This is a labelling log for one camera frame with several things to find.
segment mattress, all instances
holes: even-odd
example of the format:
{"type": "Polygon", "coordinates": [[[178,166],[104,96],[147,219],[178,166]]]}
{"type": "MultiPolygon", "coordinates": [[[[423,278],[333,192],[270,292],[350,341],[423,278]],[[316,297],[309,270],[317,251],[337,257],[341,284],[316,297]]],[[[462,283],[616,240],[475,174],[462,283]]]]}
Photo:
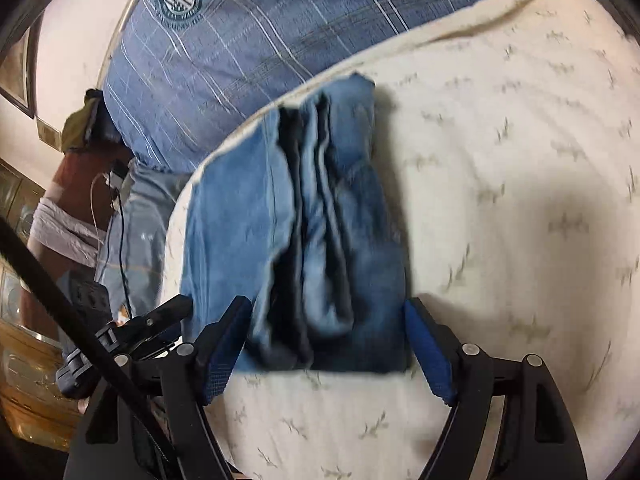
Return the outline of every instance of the mattress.
{"type": "MultiPolygon", "coordinates": [[[[462,342],[546,362],[602,479],[640,427],[640,49],[595,0],[484,0],[357,54],[376,83],[374,162],[402,226],[411,294],[462,342]]],[[[177,294],[191,187],[168,230],[160,301],[177,294]]],[[[494,399],[473,478],[500,421],[494,399]]],[[[418,367],[370,376],[234,373],[207,414],[258,480],[417,479],[448,408],[418,367]]]]}

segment bed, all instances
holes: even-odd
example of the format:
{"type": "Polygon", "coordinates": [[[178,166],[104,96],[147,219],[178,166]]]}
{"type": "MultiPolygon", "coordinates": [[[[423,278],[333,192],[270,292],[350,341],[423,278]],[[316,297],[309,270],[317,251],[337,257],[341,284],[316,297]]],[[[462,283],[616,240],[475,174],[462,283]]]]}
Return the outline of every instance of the bed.
{"type": "MultiPolygon", "coordinates": [[[[159,303],[177,294],[191,190],[260,117],[329,80],[376,83],[374,161],[403,227],[411,295],[463,342],[551,370],[589,478],[640,427],[640,49],[595,0],[483,0],[370,48],[240,126],[172,214],[159,303]]],[[[474,478],[488,470],[494,399],[474,478]]],[[[259,480],[416,479],[448,409],[419,368],[236,374],[208,408],[227,459],[259,480]]]]}
{"type": "MultiPolygon", "coordinates": [[[[132,309],[157,304],[164,232],[188,175],[247,117],[350,55],[476,1],[203,0],[179,22],[160,0],[133,0],[103,66],[107,108],[137,160],[136,203],[123,193],[132,309]]],[[[116,213],[96,272],[115,316],[120,231],[116,213]]]]}

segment person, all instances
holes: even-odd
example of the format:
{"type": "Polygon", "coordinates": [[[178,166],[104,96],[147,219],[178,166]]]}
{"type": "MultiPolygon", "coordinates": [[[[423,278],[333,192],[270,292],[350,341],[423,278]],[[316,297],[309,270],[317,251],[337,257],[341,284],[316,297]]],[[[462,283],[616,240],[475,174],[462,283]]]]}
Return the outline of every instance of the person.
{"type": "Polygon", "coordinates": [[[140,0],[104,82],[127,146],[192,173],[245,119],[323,70],[478,0],[140,0]]]}
{"type": "MultiPolygon", "coordinates": [[[[97,180],[93,189],[92,182],[97,175],[109,171],[114,160],[127,162],[130,158],[131,153],[125,146],[103,141],[92,144],[82,152],[69,152],[60,163],[44,198],[49,199],[77,222],[92,226],[95,216],[97,229],[104,231],[113,213],[111,193],[103,180],[97,180]]],[[[59,232],[73,235],[66,228],[60,228],[59,232]]],[[[66,243],[63,238],[53,241],[56,241],[54,246],[66,243]]],[[[92,268],[43,244],[34,236],[33,229],[27,247],[55,282],[68,270],[87,275],[94,272],[92,268]]],[[[34,295],[25,288],[20,290],[19,311],[21,325],[52,340],[59,340],[57,324],[34,295]]]]}

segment blue denim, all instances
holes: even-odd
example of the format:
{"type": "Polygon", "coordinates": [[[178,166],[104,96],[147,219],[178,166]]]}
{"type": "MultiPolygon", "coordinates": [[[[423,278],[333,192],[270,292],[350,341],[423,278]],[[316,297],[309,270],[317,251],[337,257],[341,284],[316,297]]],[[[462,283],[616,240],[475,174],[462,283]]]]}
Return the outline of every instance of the blue denim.
{"type": "Polygon", "coordinates": [[[236,369],[406,368],[404,253],[370,164],[373,88],[354,75],[272,110],[204,169],[184,241],[186,340],[242,295],[254,312],[236,369]]]}
{"type": "Polygon", "coordinates": [[[191,173],[247,117],[357,52],[478,0],[140,0],[104,83],[127,146],[191,173]]]}
{"type": "MultiPolygon", "coordinates": [[[[122,260],[133,316],[144,316],[156,307],[169,218],[189,178],[188,174],[155,171],[136,161],[125,179],[122,260]]],[[[118,319],[120,306],[125,303],[119,258],[121,236],[122,219],[116,213],[111,217],[95,269],[95,280],[109,291],[113,319],[118,319]]]]}

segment brown skin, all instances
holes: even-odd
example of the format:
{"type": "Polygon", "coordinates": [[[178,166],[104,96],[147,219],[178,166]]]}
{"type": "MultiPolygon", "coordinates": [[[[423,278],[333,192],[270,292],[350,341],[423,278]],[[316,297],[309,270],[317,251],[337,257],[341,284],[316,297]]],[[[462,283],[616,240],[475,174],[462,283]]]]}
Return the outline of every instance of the brown skin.
{"type": "MultiPolygon", "coordinates": [[[[74,218],[93,224],[90,205],[92,180],[99,173],[107,173],[114,160],[119,159],[127,164],[131,157],[128,148],[109,142],[96,142],[81,153],[69,152],[44,196],[74,218]]],[[[106,230],[113,211],[111,193],[102,178],[98,178],[94,186],[94,212],[98,227],[106,230]]],[[[54,281],[68,270],[80,270],[89,275],[94,272],[93,269],[46,248],[33,238],[30,238],[27,247],[54,281]]],[[[20,318],[22,324],[30,330],[58,340],[58,326],[40,302],[26,290],[22,291],[20,298],[20,318]]]]}

